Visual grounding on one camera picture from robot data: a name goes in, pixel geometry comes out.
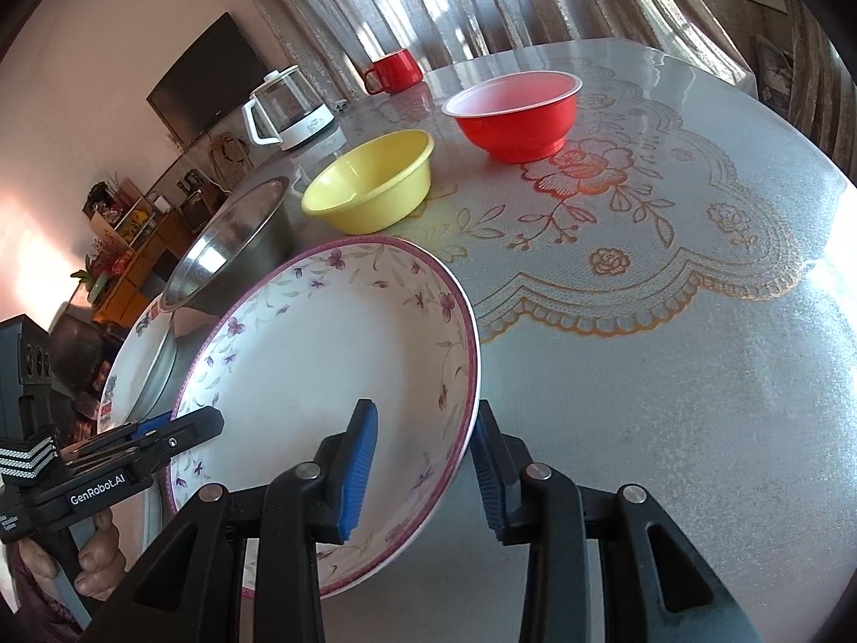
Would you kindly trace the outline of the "person's left hand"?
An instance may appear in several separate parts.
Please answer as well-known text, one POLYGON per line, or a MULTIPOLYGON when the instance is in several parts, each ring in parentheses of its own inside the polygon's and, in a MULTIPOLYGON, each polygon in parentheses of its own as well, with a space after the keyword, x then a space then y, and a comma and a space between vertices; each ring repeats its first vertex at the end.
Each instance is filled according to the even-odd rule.
MULTIPOLYGON (((125 576, 126 559, 119 549, 119 530, 110 508, 93 517, 93 536, 78 551, 81 572, 74 581, 78 594, 98 601, 106 601, 125 576)), ((59 602, 54 579, 58 568, 35 541, 25 539, 18 543, 19 555, 42 592, 59 602)))

